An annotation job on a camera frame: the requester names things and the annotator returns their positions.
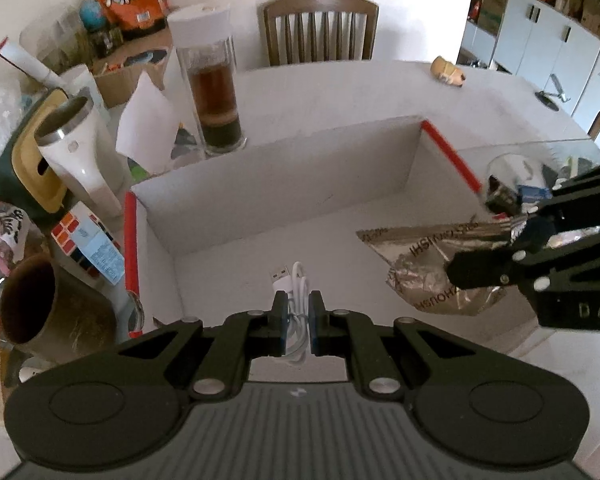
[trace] red tape edge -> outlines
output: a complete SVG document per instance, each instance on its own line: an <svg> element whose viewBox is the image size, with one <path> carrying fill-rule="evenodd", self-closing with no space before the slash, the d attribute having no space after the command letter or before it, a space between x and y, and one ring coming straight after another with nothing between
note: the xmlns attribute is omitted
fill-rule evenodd
<svg viewBox="0 0 600 480"><path fill-rule="evenodd" d="M460 176L467 183L471 191L474 193L480 193L482 190L482 184L480 180L474 175L474 172L467 166L466 162L462 160L458 152L453 149L451 144L442 136L442 134L438 131L438 129L429 121L422 121L422 129L429 134L429 137L437 144L440 148L440 151L445 154L446 158L451 161L454 165Z"/></svg>
<svg viewBox="0 0 600 480"><path fill-rule="evenodd" d="M138 280L138 199L131 192L125 195L125 288L140 297Z"/></svg>

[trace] white paper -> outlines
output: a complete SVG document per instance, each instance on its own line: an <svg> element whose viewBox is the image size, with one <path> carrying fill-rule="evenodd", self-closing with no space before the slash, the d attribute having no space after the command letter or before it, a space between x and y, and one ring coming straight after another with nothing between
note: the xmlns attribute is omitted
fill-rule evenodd
<svg viewBox="0 0 600 480"><path fill-rule="evenodd" d="M142 72L120 117L116 151L132 158L148 173L161 174L170 168L179 125L171 103Z"/></svg>

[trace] white bottle cap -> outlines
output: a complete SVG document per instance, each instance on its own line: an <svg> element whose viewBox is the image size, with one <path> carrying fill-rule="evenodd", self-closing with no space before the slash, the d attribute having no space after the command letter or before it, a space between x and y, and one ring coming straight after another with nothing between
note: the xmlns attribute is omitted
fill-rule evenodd
<svg viewBox="0 0 600 480"><path fill-rule="evenodd" d="M169 14L167 22L176 48L214 44L231 36L228 6L184 7Z"/></svg>

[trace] white cardboard box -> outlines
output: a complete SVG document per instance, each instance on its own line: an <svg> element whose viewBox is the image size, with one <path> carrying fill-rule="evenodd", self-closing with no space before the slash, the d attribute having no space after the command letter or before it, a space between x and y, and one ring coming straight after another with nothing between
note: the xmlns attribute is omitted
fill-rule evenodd
<svg viewBox="0 0 600 480"><path fill-rule="evenodd" d="M509 351L535 326L516 290L477 317L424 314L386 285L387 265L356 236L383 226L466 222L478 211L486 218L479 186L418 117L206 160L133 187L126 201L127 288L145 310L145 331L152 317L169 323L197 316L213 326L234 312L268 310L270 272L300 260L328 310L357 310L386 325L413 316Z"/></svg>

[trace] bottle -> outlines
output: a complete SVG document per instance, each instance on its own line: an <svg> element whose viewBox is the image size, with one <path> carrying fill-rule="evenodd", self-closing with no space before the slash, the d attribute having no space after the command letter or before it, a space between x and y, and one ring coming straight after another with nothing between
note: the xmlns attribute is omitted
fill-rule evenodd
<svg viewBox="0 0 600 480"><path fill-rule="evenodd" d="M476 0L474 4L471 6L471 10L469 11L468 19L472 20L472 22L476 22L478 20L478 16L480 15L480 6L482 5L481 0Z"/></svg>
<svg viewBox="0 0 600 480"><path fill-rule="evenodd" d="M571 6L572 6L571 0L567 0L564 3L564 8L562 9L562 13L565 16L571 16Z"/></svg>
<svg viewBox="0 0 600 480"><path fill-rule="evenodd" d="M556 0L555 1L555 10L558 12L562 12L564 9L564 0Z"/></svg>
<svg viewBox="0 0 600 480"><path fill-rule="evenodd" d="M183 77L189 82L207 154L242 148L235 99L235 54L228 7L190 6L167 17Z"/></svg>

